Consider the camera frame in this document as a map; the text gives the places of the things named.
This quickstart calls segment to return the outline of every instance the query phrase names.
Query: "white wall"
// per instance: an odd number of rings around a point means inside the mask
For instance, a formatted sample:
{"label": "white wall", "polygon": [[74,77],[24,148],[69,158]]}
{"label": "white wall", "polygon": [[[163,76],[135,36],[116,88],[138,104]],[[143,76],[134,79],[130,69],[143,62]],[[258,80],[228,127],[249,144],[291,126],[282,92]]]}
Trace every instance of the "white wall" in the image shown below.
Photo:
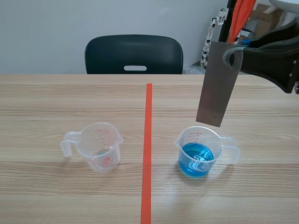
{"label": "white wall", "polygon": [[0,73],[86,73],[88,42],[116,34],[172,37],[187,66],[227,1],[0,0]]}

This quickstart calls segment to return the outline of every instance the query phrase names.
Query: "measuring cup with blue liquid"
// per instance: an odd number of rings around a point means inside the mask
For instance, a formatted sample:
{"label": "measuring cup with blue liquid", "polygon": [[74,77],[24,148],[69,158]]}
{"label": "measuring cup with blue liquid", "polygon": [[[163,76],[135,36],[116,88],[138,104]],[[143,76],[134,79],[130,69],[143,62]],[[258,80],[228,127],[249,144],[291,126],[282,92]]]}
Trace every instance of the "measuring cup with blue liquid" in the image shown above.
{"label": "measuring cup with blue liquid", "polygon": [[175,141],[179,151],[179,165],[188,176],[200,177],[207,174],[224,149],[230,149],[230,160],[236,164],[239,148],[236,140],[220,137],[206,127],[189,127]]}

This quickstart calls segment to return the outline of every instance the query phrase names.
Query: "plastic measuring cup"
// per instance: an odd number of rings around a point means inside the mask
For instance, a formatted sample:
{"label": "plastic measuring cup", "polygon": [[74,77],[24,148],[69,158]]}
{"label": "plastic measuring cup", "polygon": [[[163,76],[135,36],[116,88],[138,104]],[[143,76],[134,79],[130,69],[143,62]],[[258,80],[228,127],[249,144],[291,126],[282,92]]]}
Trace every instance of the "plastic measuring cup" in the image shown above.
{"label": "plastic measuring cup", "polygon": [[182,171],[193,177],[207,174],[224,149],[231,149],[232,164],[236,164],[239,158],[236,140],[220,137],[206,127],[195,126],[185,129],[175,141],[175,145],[180,149],[179,164]]}
{"label": "plastic measuring cup", "polygon": [[123,142],[117,128],[108,123],[96,123],[81,132],[68,132],[60,143],[65,157],[71,157],[71,143],[97,172],[107,172],[120,161],[119,144]]}

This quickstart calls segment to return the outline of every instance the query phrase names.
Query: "blue liquid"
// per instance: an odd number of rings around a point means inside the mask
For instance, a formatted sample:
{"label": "blue liquid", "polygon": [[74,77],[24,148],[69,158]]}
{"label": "blue liquid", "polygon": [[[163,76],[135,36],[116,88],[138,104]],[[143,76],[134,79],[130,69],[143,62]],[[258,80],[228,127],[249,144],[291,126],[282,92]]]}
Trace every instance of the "blue liquid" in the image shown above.
{"label": "blue liquid", "polygon": [[211,161],[214,159],[208,147],[199,143],[189,143],[183,146],[183,151],[199,162],[196,163],[185,155],[182,155],[182,158],[179,158],[179,165],[185,174],[192,177],[199,177],[209,172],[213,163],[200,163],[200,161]]}

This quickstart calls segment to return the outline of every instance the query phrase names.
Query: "red umbrella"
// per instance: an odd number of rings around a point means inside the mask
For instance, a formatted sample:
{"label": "red umbrella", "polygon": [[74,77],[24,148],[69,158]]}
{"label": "red umbrella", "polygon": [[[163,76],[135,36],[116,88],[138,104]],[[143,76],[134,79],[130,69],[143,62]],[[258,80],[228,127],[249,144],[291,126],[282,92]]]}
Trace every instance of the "red umbrella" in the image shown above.
{"label": "red umbrella", "polygon": [[233,13],[232,25],[230,28],[229,43],[234,43],[236,37],[249,19],[255,2],[256,0],[237,1]]}

